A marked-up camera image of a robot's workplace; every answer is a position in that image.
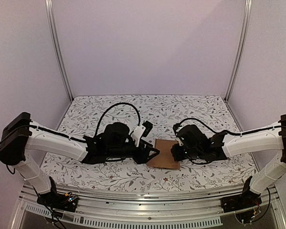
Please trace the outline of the brown cardboard box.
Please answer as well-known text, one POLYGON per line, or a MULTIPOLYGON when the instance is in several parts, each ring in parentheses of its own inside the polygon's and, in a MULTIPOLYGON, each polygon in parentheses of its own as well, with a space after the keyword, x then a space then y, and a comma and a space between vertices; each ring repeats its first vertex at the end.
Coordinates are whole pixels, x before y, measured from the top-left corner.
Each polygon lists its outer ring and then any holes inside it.
POLYGON ((165 168, 165 169, 180 169, 180 163, 175 162, 171 153, 171 148, 177 141, 174 140, 155 140, 155 148, 160 150, 160 154, 151 159, 148 163, 148 167, 165 168))

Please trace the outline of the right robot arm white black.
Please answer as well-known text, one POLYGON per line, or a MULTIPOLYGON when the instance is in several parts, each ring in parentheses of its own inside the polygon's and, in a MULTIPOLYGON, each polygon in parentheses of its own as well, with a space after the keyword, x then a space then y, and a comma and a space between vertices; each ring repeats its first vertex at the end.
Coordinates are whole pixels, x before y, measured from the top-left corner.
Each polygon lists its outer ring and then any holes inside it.
POLYGON ((286 114, 273 124, 239 133, 214 131, 212 137, 207 137, 196 125, 182 126, 181 122, 173 125, 173 132, 178 140, 171 148, 175 161, 201 159, 208 164, 245 153, 278 151, 264 168, 247 179, 237 198, 241 208, 247 208, 286 173, 286 114))

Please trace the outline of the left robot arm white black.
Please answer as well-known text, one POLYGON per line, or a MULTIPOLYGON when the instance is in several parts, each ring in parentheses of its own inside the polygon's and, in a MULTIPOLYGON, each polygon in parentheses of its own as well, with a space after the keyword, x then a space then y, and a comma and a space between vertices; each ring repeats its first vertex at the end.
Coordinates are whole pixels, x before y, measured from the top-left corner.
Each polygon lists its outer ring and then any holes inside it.
POLYGON ((48 129, 31 120, 23 112, 2 131, 0 161, 17 170, 51 207, 61 203, 55 183, 46 176, 27 150, 40 150, 72 158, 82 164, 95 165, 131 158, 136 164, 146 164, 160 154, 144 141, 153 125, 145 121, 130 131, 126 124, 115 122, 93 137, 75 138, 48 129))

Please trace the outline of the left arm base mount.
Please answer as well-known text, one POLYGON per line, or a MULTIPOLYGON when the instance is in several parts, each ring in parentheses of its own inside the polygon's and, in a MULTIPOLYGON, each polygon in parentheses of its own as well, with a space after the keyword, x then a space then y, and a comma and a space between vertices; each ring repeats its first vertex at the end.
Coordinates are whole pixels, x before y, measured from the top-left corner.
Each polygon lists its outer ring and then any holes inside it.
POLYGON ((48 208, 59 209, 68 212, 75 212, 78 205, 79 197, 77 194, 68 192, 59 194, 49 192, 46 194, 38 194, 37 203, 48 208))

